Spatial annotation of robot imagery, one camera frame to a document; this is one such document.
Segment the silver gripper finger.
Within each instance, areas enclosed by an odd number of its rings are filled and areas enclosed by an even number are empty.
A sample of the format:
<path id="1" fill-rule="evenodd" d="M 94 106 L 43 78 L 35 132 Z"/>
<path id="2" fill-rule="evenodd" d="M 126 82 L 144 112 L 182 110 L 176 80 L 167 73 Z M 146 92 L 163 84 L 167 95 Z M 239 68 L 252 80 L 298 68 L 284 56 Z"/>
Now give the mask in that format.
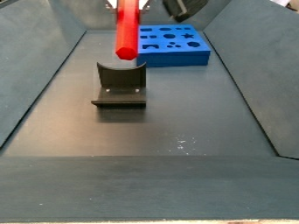
<path id="1" fill-rule="evenodd" d="M 151 0 L 139 0 L 139 11 L 146 13 L 150 10 Z"/>
<path id="2" fill-rule="evenodd" d="M 118 11 L 118 0 L 106 0 L 106 8 L 115 13 Z"/>

